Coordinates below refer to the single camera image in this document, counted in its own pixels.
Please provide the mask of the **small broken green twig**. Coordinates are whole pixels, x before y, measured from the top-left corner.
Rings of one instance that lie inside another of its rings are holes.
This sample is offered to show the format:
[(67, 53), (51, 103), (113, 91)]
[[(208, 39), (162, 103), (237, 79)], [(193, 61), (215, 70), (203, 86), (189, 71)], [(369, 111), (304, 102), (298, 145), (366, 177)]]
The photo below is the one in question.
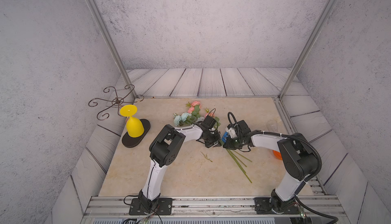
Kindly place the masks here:
[(208, 155), (207, 154), (204, 154), (203, 152), (201, 152), (201, 154), (202, 154), (202, 156), (207, 160), (207, 161), (209, 161), (209, 162), (213, 162), (209, 157), (208, 157)]

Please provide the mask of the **wrought iron scroll stand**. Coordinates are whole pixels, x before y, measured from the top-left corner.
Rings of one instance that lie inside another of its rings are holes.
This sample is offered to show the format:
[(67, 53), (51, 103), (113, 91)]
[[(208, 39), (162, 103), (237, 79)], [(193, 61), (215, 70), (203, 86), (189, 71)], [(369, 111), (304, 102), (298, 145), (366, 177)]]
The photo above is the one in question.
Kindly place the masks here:
[(110, 117), (109, 109), (116, 109), (117, 114), (121, 116), (120, 109), (126, 105), (138, 103), (144, 100), (143, 95), (136, 95), (135, 99), (133, 98), (133, 91), (135, 89), (134, 85), (125, 85), (124, 86), (124, 93), (120, 93), (114, 86), (109, 86), (104, 88), (104, 93), (109, 93), (110, 95), (113, 95), (112, 99), (102, 99), (102, 98), (94, 98), (89, 101), (88, 106), (91, 108), (97, 107), (100, 102), (106, 102), (106, 108), (101, 110), (96, 118), (99, 121), (107, 120)]

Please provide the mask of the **yellow plastic goblet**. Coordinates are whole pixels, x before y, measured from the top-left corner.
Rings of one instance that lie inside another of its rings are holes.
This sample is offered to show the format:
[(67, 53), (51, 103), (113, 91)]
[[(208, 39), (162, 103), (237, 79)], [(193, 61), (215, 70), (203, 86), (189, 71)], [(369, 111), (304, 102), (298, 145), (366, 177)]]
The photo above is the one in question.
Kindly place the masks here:
[(127, 117), (126, 129), (130, 137), (140, 137), (144, 133), (144, 126), (140, 119), (134, 117), (137, 113), (135, 105), (126, 105), (120, 109), (120, 115)]

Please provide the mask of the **orange plastic bowl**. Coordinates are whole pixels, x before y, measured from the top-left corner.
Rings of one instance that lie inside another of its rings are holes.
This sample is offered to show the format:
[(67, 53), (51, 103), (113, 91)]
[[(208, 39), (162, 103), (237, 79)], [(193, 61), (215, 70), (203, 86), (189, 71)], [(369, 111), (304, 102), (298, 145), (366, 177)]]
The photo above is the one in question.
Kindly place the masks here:
[(273, 150), (272, 152), (273, 152), (275, 158), (277, 158), (278, 160), (283, 160), (283, 159), (282, 159), (282, 155), (281, 155), (280, 152), (275, 151), (275, 150)]

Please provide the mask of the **black oval tray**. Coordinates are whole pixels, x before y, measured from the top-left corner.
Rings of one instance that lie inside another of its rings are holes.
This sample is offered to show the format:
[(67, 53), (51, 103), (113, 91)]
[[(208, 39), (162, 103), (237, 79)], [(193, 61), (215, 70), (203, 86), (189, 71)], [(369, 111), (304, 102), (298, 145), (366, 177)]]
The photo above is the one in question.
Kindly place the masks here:
[(129, 118), (126, 122), (126, 133), (122, 136), (122, 144), (126, 148), (138, 146), (151, 128), (147, 119)]

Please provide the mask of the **black mounting plate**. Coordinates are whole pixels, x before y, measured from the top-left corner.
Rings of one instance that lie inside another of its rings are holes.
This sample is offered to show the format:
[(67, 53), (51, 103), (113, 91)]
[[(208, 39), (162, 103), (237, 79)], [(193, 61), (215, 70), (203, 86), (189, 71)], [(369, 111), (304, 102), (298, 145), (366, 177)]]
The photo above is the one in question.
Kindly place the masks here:
[(172, 198), (157, 198), (153, 201), (148, 199), (132, 199), (130, 203), (129, 215), (171, 215), (172, 207)]
[(294, 199), (283, 202), (279, 198), (254, 198), (255, 212), (257, 214), (295, 215), (300, 214)]

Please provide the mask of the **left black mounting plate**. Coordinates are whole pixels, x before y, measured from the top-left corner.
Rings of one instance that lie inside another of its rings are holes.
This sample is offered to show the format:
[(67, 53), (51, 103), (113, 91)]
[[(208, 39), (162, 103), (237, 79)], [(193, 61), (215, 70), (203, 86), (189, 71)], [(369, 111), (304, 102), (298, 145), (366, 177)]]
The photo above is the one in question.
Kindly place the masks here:
[(172, 207), (172, 198), (157, 198), (153, 201), (148, 199), (132, 199), (130, 203), (129, 215), (171, 215)]

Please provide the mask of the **right aluminium frame post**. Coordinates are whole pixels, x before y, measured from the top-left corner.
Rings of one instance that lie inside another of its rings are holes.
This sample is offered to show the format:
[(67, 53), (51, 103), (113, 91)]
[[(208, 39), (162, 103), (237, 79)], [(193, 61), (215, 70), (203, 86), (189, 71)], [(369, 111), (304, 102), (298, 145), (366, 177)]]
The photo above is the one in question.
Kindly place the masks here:
[(280, 91), (278, 98), (280, 101), (283, 100), (284, 96), (287, 95), (288, 90), (291, 87), (291, 84), (293, 83), (294, 78), (297, 76), (299, 73), (301, 67), (303, 66), (304, 62), (306, 61), (312, 47), (314, 46), (318, 36), (320, 35), (322, 28), (326, 24), (329, 16), (331, 15), (333, 8), (337, 4), (338, 0), (327, 0), (323, 10), (321, 11), (314, 28), (312, 29), (303, 49), (301, 50), (297, 60), (295, 61), (288, 77), (287, 80)]

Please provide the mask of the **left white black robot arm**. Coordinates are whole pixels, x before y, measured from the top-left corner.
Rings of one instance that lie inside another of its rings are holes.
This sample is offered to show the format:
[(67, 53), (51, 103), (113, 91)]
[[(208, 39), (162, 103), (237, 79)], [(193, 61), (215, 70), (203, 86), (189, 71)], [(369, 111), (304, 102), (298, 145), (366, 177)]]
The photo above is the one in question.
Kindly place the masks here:
[(203, 121), (195, 122), (190, 126), (173, 127), (169, 124), (164, 126), (149, 147), (150, 170), (146, 184), (138, 195), (143, 207), (156, 208), (167, 167), (174, 162), (183, 143), (202, 140), (207, 148), (216, 146), (221, 139), (218, 125), (215, 118), (206, 116)]

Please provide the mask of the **blue tape dispenser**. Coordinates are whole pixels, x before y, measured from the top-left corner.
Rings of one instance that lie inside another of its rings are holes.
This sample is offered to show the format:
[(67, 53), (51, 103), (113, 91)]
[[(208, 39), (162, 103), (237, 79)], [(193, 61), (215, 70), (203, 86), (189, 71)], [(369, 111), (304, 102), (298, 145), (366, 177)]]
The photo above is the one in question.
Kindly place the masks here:
[(228, 132), (225, 132), (222, 136), (222, 139), (221, 139), (222, 144), (224, 145), (227, 142), (227, 140), (230, 138), (231, 138), (230, 134)]

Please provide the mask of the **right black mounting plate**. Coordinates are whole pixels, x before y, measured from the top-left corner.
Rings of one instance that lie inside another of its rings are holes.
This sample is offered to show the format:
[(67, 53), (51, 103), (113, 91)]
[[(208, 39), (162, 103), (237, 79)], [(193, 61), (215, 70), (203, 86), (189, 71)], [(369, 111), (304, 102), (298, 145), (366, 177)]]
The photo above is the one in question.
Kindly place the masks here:
[(295, 215), (300, 214), (294, 199), (283, 202), (279, 198), (254, 198), (255, 212), (257, 214)]

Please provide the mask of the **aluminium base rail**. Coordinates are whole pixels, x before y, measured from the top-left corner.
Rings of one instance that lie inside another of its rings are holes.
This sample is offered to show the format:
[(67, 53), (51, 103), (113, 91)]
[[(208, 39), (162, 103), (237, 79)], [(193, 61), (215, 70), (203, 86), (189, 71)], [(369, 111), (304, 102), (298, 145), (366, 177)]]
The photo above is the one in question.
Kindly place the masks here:
[[(300, 195), (304, 204), (294, 203), (283, 216), (318, 217), (320, 213), (338, 218), (340, 224), (350, 221), (335, 195)], [(161, 198), (156, 210), (157, 217), (260, 217), (278, 216), (270, 211), (261, 212), (269, 202), (268, 197), (167, 197)], [(92, 197), (84, 218), (123, 217), (136, 218), (148, 216), (137, 198)]]

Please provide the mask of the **left aluminium frame post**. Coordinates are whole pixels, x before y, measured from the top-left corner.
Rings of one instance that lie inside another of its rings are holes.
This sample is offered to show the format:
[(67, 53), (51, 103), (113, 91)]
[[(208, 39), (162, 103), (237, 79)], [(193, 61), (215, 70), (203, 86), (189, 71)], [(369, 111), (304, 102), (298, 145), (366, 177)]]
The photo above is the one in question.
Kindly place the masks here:
[(93, 16), (96, 24), (98, 25), (98, 28), (101, 32), (101, 35), (102, 35), (106, 45), (109, 48), (109, 51), (114, 59), (114, 62), (116, 64), (117, 68), (120, 71), (120, 74), (121, 74), (125, 84), (132, 85), (132, 82), (128, 76), (128, 73), (125, 70), (125, 67), (124, 67), (123, 62), (121, 60), (121, 57), (120, 57), (118, 50), (113, 42), (113, 39), (112, 39), (110, 32), (105, 24), (105, 21), (100, 13), (100, 10), (98, 8), (96, 1), (95, 0), (85, 0), (85, 1), (86, 1), (87, 5), (92, 13), (92, 16)]

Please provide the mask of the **aluminium frame post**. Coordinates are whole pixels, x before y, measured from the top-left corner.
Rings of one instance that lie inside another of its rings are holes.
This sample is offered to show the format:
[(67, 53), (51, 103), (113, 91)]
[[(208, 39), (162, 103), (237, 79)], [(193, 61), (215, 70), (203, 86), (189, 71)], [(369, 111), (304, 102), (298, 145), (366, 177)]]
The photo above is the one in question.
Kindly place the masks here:
[(299, 73), (301, 67), (303, 66), (304, 62), (306, 61), (312, 47), (314, 46), (318, 36), (320, 35), (322, 28), (326, 24), (329, 16), (331, 15), (333, 8), (337, 4), (338, 0), (327, 0), (323, 10), (321, 11), (314, 28), (312, 29), (303, 49), (301, 50), (297, 60), (295, 61), (288, 77), (287, 80), (280, 91), (278, 98), (280, 101), (283, 100), (284, 96), (287, 95), (288, 90), (291, 87), (291, 84), (293, 83), (294, 78), (297, 76)]
[(121, 74), (125, 84), (132, 85), (132, 82), (128, 76), (128, 73), (125, 70), (125, 67), (124, 67), (123, 62), (121, 60), (121, 57), (120, 57), (118, 50), (113, 42), (113, 39), (112, 39), (110, 32), (105, 24), (105, 21), (100, 13), (100, 10), (98, 8), (96, 1), (95, 0), (85, 0), (85, 1), (86, 1), (87, 5), (92, 13), (92, 16), (93, 16), (96, 24), (98, 25), (98, 28), (101, 32), (101, 35), (102, 35), (106, 45), (109, 48), (109, 51), (114, 59), (114, 62), (116, 64), (117, 68), (120, 71), (120, 74)]

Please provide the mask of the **artificial flower bouquet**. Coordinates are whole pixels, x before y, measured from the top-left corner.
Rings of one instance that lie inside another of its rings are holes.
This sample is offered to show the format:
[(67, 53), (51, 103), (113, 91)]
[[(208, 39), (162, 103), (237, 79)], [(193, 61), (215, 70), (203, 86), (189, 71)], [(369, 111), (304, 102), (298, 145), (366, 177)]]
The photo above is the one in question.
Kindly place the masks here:
[(226, 129), (224, 134), (219, 132), (219, 127), (221, 125), (219, 117), (215, 115), (216, 109), (204, 109), (205, 114), (201, 114), (202, 106), (200, 101), (188, 102), (186, 104), (187, 111), (178, 114), (173, 114), (173, 122), (176, 127), (184, 128), (186, 126), (198, 126), (202, 130), (200, 138), (197, 138), (196, 141), (202, 143), (207, 148), (211, 147), (224, 147), (234, 162), (237, 164), (239, 169), (242, 171), (247, 180), (252, 183), (252, 180), (248, 176), (245, 168), (247, 165), (240, 159), (244, 157), (239, 152), (242, 152), (242, 145), (235, 145), (236, 143), (241, 143), (240, 139), (244, 137), (244, 133), (239, 130), (243, 130), (244, 127), (238, 125), (234, 115), (229, 112), (229, 126)]

